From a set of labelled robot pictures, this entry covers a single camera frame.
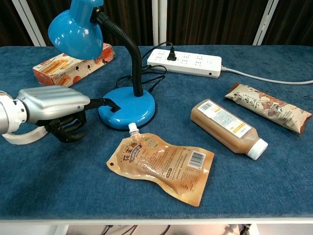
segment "electrical outlet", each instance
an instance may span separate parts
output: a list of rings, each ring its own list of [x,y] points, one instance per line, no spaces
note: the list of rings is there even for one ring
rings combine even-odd
[[[175,51],[176,60],[167,60],[169,50],[154,49],[148,58],[147,65],[163,65],[169,72],[185,73],[197,76],[218,78],[221,73],[222,58]]]

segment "cardboard box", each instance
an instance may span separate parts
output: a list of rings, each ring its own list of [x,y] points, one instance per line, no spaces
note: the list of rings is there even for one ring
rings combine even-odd
[[[62,53],[36,65],[33,71],[42,85],[69,87],[113,60],[114,55],[112,46],[103,43],[101,55],[94,60],[79,60]]]

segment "lamp base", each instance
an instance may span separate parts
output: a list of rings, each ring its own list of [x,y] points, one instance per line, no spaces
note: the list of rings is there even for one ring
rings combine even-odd
[[[134,122],[138,127],[147,124],[156,112],[156,103],[152,95],[143,90],[143,96],[134,96],[133,87],[122,87],[107,93],[103,98],[113,100],[120,110],[113,113],[111,107],[98,109],[101,120],[107,126],[117,130],[128,130],[128,124]]]

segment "packaged food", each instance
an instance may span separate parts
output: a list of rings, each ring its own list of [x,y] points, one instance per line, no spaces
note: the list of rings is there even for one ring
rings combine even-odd
[[[268,144],[255,128],[234,116],[212,100],[206,99],[191,111],[191,120],[234,153],[257,160]]]
[[[114,58],[110,44],[103,44],[101,55],[94,60],[79,60],[64,53],[33,67],[37,80],[44,86],[71,86]]]
[[[171,145],[154,134],[140,134],[131,123],[107,166],[118,175],[157,183],[180,201],[199,206],[214,153],[198,147]]]
[[[250,86],[235,83],[226,98],[297,133],[303,133],[312,114]]]

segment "white strap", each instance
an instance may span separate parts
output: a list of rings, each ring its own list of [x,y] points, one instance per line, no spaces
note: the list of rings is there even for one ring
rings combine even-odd
[[[3,134],[2,136],[11,144],[29,144],[40,140],[44,137],[48,132],[46,131],[44,126],[37,127],[35,130],[30,131],[25,134],[15,135],[12,133]]]

